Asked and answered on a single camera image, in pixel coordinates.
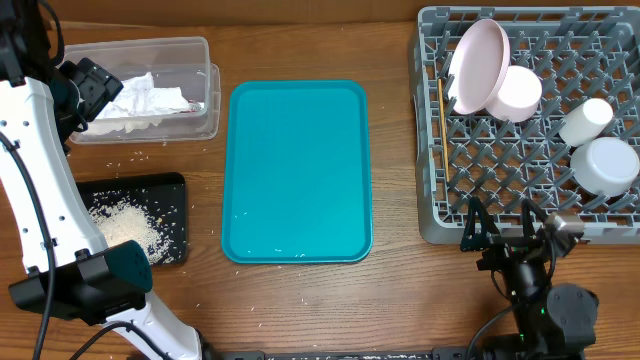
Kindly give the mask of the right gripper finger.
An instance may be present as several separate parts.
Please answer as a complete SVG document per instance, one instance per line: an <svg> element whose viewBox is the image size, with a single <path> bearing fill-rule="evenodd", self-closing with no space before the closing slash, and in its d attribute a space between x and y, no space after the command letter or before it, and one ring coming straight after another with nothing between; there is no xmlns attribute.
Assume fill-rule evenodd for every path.
<svg viewBox="0 0 640 360"><path fill-rule="evenodd" d="M525 198L521 203L521 224L523 236L525 238L533 238L536 235L534 230L534 219L536 217L542 223L545 223L548 215L533 200Z"/></svg>
<svg viewBox="0 0 640 360"><path fill-rule="evenodd" d="M473 196L468 202L467 222L463 231L460 250L462 252L481 251L494 245L500 236L493 216L482 201Z"/></svg>

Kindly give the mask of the small white plate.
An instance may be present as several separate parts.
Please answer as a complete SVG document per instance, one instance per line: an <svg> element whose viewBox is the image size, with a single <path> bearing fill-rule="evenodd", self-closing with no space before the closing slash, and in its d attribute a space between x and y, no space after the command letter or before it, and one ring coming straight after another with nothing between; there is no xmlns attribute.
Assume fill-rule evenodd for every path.
<svg viewBox="0 0 640 360"><path fill-rule="evenodd" d="M485 107L501 121L514 123L531 118L542 97L542 84L529 68L511 65L496 96Z"/></svg>

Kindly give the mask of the wooden chopstick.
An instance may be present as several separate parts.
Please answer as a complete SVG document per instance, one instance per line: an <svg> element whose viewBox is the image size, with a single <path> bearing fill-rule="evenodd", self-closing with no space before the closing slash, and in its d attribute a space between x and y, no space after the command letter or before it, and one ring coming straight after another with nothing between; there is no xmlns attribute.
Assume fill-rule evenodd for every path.
<svg viewBox="0 0 640 360"><path fill-rule="evenodd" d="M440 119L440 136L442 142L442 161L444 168L445 181L450 181L449 164L448 164L448 142L447 142L447 121L444 107L444 91L442 78L437 79L439 119Z"/></svg>

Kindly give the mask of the red snack wrapper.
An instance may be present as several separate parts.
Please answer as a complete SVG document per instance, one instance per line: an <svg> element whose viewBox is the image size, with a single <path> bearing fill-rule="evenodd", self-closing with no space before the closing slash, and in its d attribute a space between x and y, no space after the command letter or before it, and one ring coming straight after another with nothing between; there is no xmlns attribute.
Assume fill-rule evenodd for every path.
<svg viewBox="0 0 640 360"><path fill-rule="evenodd" d="M205 108L202 102L190 102L188 107L185 109L181 109L179 114L183 113L198 113L201 112Z"/></svg>

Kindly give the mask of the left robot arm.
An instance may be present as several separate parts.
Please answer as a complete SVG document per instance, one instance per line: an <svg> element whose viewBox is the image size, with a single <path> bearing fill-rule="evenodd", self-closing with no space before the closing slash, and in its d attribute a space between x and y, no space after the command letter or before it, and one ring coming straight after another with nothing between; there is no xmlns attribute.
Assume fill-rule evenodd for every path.
<svg viewBox="0 0 640 360"><path fill-rule="evenodd" d="M87 129L122 82L89 59L69 62L50 40L44 1L1 4L1 183L20 233L26 278L14 304L115 331L150 359L212 359L201 333L153 291L149 261L127 241L109 247L72 176L67 139Z"/></svg>

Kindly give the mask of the grey small bowl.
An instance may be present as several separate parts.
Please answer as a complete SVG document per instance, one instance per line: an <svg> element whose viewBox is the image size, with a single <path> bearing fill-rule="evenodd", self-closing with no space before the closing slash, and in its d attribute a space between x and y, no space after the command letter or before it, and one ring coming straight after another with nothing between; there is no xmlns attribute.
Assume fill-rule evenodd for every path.
<svg viewBox="0 0 640 360"><path fill-rule="evenodd" d="M638 176L639 156L628 143L602 137L578 147L570 167L585 191L615 197L626 192Z"/></svg>

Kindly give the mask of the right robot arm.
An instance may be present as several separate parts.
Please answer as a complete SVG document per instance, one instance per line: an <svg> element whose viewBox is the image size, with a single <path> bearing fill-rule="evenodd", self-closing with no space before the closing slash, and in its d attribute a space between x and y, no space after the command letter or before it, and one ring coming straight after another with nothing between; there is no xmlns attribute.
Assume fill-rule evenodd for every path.
<svg viewBox="0 0 640 360"><path fill-rule="evenodd" d="M575 284L552 283L557 260L584 235L574 213L545 213L530 199L521 204L522 234L500 232L482 201L468 202L460 250L481 252L480 271L502 276L496 285L509 306L474 334L466 359L582 359L596 342L597 295Z"/></svg>

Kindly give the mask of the large white plate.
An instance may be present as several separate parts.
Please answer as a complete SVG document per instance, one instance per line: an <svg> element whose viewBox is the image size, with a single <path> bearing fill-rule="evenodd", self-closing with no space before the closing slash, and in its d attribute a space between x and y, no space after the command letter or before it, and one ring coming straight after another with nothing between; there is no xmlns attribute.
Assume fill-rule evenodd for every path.
<svg viewBox="0 0 640 360"><path fill-rule="evenodd" d="M475 22L463 34L448 70L447 91L456 102L453 111L468 115L482 110L502 86L510 62L510 42L494 20Z"/></svg>

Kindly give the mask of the white cup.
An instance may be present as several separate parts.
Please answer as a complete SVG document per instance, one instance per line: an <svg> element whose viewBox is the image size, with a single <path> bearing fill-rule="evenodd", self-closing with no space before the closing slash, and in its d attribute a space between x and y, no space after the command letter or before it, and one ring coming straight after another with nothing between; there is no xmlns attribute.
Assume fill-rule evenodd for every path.
<svg viewBox="0 0 640 360"><path fill-rule="evenodd" d="M604 99L591 98L567 114L560 138L572 147L595 139L613 118L613 108Z"/></svg>

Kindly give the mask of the white napkin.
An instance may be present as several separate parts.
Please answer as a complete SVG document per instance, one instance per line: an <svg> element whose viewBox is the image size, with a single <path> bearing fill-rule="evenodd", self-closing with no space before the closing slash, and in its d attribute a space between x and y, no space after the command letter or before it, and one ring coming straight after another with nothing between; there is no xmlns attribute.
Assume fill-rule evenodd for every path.
<svg viewBox="0 0 640 360"><path fill-rule="evenodd" d="M123 82L123 89L89 124L87 135L104 135L126 128L128 118L154 116L151 95L155 89L153 76L147 72Z"/></svg>
<svg viewBox="0 0 640 360"><path fill-rule="evenodd" d="M180 87L152 88L145 95L144 111L147 115L168 115L191 110L191 104Z"/></svg>

